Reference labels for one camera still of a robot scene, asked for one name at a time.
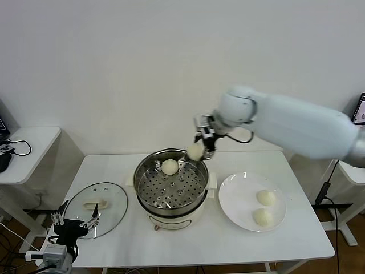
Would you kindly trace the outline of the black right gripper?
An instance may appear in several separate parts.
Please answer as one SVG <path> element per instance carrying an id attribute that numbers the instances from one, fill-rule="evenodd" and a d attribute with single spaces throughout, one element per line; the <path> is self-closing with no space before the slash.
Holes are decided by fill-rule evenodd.
<path id="1" fill-rule="evenodd" d="M 216 151 L 215 143 L 217 140 L 217 134 L 215 132 L 210 134 L 199 133 L 199 135 L 194 137 L 194 142 L 197 143 L 200 139 L 202 139 L 204 146 L 202 160 L 210 160 L 214 157 Z"/>

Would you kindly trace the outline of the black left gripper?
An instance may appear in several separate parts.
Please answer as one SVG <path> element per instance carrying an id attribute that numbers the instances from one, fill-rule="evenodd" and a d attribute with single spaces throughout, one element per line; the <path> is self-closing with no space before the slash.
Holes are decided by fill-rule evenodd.
<path id="1" fill-rule="evenodd" d="M 58 236 L 57 243 L 75 243 L 78 238 L 86 235 L 86 228 L 93 228 L 99 224 L 98 204 L 95 204 L 91 219 L 84 222 L 81 220 L 64 219 L 63 214 L 67 204 L 68 200 L 51 214 L 54 233 Z"/>

